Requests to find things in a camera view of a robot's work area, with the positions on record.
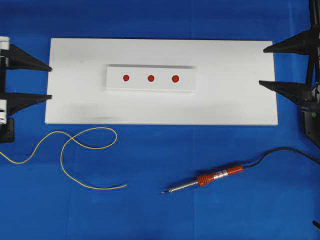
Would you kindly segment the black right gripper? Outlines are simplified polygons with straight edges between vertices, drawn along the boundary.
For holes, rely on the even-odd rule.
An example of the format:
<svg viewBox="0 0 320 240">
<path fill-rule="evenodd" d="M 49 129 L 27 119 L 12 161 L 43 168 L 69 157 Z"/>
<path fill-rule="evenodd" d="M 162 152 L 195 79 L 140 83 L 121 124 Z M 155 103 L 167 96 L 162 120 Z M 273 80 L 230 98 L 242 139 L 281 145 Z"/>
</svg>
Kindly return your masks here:
<svg viewBox="0 0 320 240">
<path fill-rule="evenodd" d="M 264 81 L 261 86 L 287 98 L 300 107 L 313 107 L 320 103 L 320 25 L 266 47 L 264 53 L 291 53 L 308 55 L 306 83 Z"/>
</svg>

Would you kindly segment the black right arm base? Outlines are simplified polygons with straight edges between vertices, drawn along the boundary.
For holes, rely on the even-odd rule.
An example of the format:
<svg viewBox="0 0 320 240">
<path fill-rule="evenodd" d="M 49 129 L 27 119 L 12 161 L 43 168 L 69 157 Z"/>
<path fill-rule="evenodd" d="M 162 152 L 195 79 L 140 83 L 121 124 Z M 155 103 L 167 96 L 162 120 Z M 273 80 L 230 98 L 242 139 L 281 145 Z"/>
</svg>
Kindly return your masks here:
<svg viewBox="0 0 320 240">
<path fill-rule="evenodd" d="M 307 102 L 299 107 L 304 113 L 304 132 L 306 136 L 320 147 L 320 103 Z"/>
</svg>

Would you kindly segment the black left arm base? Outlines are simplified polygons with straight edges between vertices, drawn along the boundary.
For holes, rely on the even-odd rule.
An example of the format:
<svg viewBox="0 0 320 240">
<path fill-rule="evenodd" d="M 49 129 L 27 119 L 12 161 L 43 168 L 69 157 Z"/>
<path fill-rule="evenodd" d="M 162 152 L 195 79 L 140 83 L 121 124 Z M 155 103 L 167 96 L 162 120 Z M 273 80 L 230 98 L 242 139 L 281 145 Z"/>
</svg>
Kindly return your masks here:
<svg viewBox="0 0 320 240">
<path fill-rule="evenodd" d="M 0 143 L 13 143 L 15 141 L 15 121 L 8 118 L 6 124 L 0 125 Z"/>
</svg>

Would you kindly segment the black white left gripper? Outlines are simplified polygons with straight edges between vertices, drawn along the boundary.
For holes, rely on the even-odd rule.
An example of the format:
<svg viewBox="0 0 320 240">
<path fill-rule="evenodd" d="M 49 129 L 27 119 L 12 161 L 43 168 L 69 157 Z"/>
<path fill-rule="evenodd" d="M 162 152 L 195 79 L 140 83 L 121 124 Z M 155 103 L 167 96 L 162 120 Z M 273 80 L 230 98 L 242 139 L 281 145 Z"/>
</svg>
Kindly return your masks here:
<svg viewBox="0 0 320 240">
<path fill-rule="evenodd" d="M 0 124 L 8 123 L 8 115 L 32 105 L 50 100 L 52 95 L 6 92 L 7 69 L 34 70 L 51 72 L 52 68 L 25 52 L 18 46 L 10 44 L 10 38 L 0 37 Z"/>
</svg>

